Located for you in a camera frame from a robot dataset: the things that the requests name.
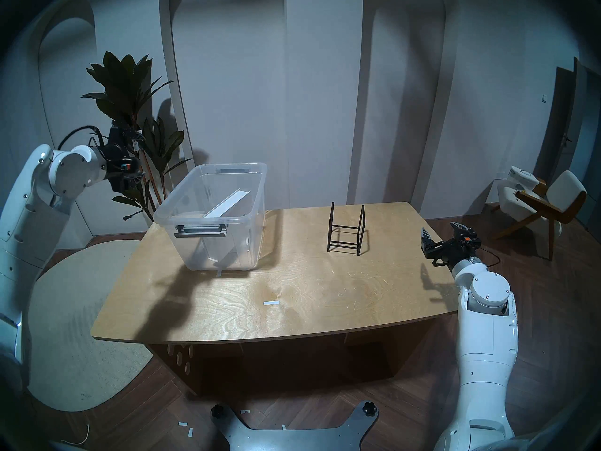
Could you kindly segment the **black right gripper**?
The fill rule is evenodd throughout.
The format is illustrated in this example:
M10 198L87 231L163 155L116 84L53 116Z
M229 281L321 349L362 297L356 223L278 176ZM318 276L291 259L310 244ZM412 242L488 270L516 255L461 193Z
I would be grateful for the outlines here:
M476 238L476 231L459 222L450 222L453 238ZM463 260L463 247L455 239L435 243L425 228L421 229L421 249L434 267L453 268Z

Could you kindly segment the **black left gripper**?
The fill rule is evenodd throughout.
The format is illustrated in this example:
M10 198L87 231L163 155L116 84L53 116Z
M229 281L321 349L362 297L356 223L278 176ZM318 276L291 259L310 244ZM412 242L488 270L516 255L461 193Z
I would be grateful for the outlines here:
M139 132L127 132L127 144L140 147ZM106 180L110 182L113 191L136 189L144 178L144 172L132 173L132 157L129 155L121 130L110 130L104 146L106 160Z

